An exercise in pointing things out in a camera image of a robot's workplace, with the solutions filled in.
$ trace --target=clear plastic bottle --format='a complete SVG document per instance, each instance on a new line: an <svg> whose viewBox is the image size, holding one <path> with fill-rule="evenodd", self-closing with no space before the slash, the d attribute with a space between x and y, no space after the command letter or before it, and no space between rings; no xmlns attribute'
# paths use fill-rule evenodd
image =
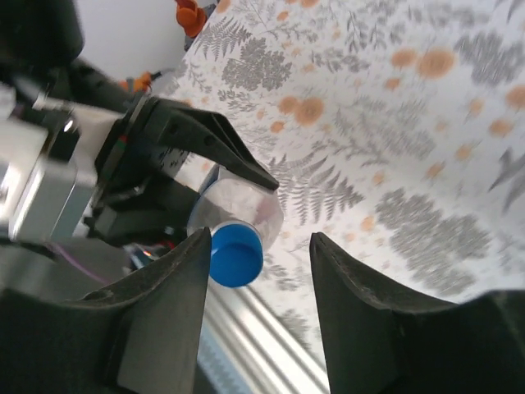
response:
<svg viewBox="0 0 525 394"><path fill-rule="evenodd" d="M216 167L189 217L188 236L212 231L210 277L228 287L245 286L263 269L264 251L275 242L284 220L276 192Z"/></svg>

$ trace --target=orange flower print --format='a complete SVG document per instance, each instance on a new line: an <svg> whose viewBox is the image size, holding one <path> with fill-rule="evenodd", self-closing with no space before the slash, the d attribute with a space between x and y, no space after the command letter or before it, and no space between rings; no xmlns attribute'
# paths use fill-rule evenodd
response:
<svg viewBox="0 0 525 394"><path fill-rule="evenodd" d="M264 115L266 115L266 111L264 110L264 108L261 108L257 111L257 114L255 115L255 117L260 121L261 119L264 118Z"/></svg>
<svg viewBox="0 0 525 394"><path fill-rule="evenodd" d="M270 126L270 131L273 134L279 134L285 128L285 123L283 121L274 121Z"/></svg>
<svg viewBox="0 0 525 394"><path fill-rule="evenodd" d="M444 168L445 168L445 162L432 164L427 169L427 178L436 179L441 174Z"/></svg>
<svg viewBox="0 0 525 394"><path fill-rule="evenodd" d="M514 124L511 121L507 121L501 118L501 119L496 119L495 121L491 123L489 127L489 132L494 137L504 138L510 134L513 128L514 128Z"/></svg>
<svg viewBox="0 0 525 394"><path fill-rule="evenodd" d="M218 14L222 14L224 11L230 8L230 5L231 0L220 0L217 4L217 7L215 8L215 12Z"/></svg>
<svg viewBox="0 0 525 394"><path fill-rule="evenodd" d="M410 67L416 62L418 54L413 49L400 49L392 55L390 63L398 68Z"/></svg>
<svg viewBox="0 0 525 394"><path fill-rule="evenodd" d="M468 104L468 115L470 117L477 117L482 113L483 108L485 107L485 101L481 98L475 98Z"/></svg>
<svg viewBox="0 0 525 394"><path fill-rule="evenodd" d="M370 232L374 229L374 218L372 216L367 216L361 222L361 230L365 232Z"/></svg>
<svg viewBox="0 0 525 394"><path fill-rule="evenodd" d="M399 88L400 84L401 84L401 79L400 78L390 78L390 79L386 80L386 82L385 82L385 89L394 91L397 88Z"/></svg>
<svg viewBox="0 0 525 394"><path fill-rule="evenodd" d="M277 108L279 108L280 113L285 115L292 113L297 106L299 105L299 100L294 96L286 96L280 102Z"/></svg>
<svg viewBox="0 0 525 394"><path fill-rule="evenodd" d="M307 64L306 66L303 67L303 72L304 73L308 73L308 72L312 72L312 71L315 71L315 65L313 63L309 63L309 64Z"/></svg>
<svg viewBox="0 0 525 394"><path fill-rule="evenodd" d="M447 121L438 121L436 123L436 127L434 128L434 130L436 130L437 132L441 133L445 130L447 130L449 128L449 123Z"/></svg>
<svg viewBox="0 0 525 394"><path fill-rule="evenodd" d="M383 182L385 182L385 172L384 171L378 171L374 174L372 177L372 184L374 186L382 185Z"/></svg>
<svg viewBox="0 0 525 394"><path fill-rule="evenodd" d="M459 162L464 162L469 160L473 155L474 145L472 144L463 144L458 150L456 150L455 157Z"/></svg>
<svg viewBox="0 0 525 394"><path fill-rule="evenodd" d="M505 102L513 109L525 109L525 85L518 85L505 95Z"/></svg>
<svg viewBox="0 0 525 394"><path fill-rule="evenodd" d="M454 66L454 53L446 49L432 49L418 62L418 74L428 80L445 76Z"/></svg>
<svg viewBox="0 0 525 394"><path fill-rule="evenodd" d="M286 21L286 19L288 18L288 15L289 15L288 11L283 11L277 16L277 20L279 22Z"/></svg>
<svg viewBox="0 0 525 394"><path fill-rule="evenodd" d="M303 8L312 8L319 3L319 0L301 0L301 6Z"/></svg>
<svg viewBox="0 0 525 394"><path fill-rule="evenodd" d="M311 126L321 117L324 109L325 104L320 98L307 98L295 109L294 117L301 126Z"/></svg>

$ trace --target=patterned cloth backdrop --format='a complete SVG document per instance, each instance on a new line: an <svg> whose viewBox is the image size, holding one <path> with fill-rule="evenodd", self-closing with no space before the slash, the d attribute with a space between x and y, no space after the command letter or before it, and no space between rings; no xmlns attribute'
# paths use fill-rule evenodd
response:
<svg viewBox="0 0 525 394"><path fill-rule="evenodd" d="M525 285L524 35L523 0L221 0L180 64L281 182L252 288L319 360L313 231L443 299Z"/></svg>

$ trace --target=purple wire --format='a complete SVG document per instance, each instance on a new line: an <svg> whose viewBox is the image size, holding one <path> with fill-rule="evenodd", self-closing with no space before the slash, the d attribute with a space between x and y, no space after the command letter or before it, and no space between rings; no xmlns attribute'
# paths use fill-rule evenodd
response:
<svg viewBox="0 0 525 394"><path fill-rule="evenodd" d="M48 244L48 247L52 249L55 253L61 255L65 261L67 261L69 264L71 264L73 267L81 271L84 275L90 277L96 282L99 282L103 284L104 286L107 286L110 284L109 281L105 280L103 277L100 277L99 275L92 273L89 271L86 267L84 267L82 264L80 264L76 259L71 256L69 253L66 252L64 248L62 248L58 244Z"/></svg>

